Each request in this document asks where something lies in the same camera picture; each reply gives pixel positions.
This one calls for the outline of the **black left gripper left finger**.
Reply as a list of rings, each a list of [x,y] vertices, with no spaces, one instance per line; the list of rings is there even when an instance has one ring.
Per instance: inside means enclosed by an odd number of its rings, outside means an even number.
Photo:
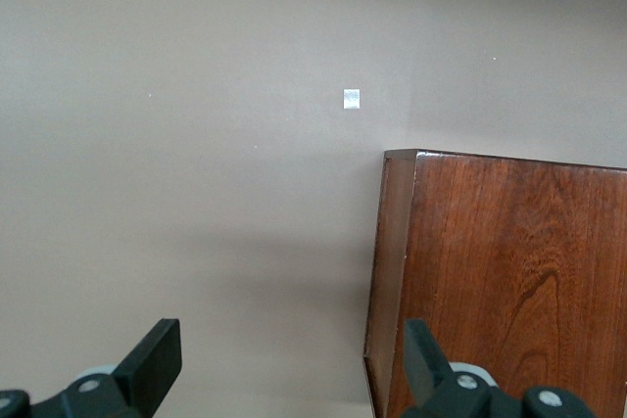
[[[161,319],[109,374],[34,404],[31,417],[153,417],[182,369],[180,322]]]

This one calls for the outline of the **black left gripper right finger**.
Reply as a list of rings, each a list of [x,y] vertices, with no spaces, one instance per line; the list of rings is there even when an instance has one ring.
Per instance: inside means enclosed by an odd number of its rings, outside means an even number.
[[[426,322],[404,325],[403,369],[414,405],[404,417],[552,418],[592,417],[577,395],[560,388],[536,386],[521,398],[506,394],[483,368],[451,362],[443,354]]]

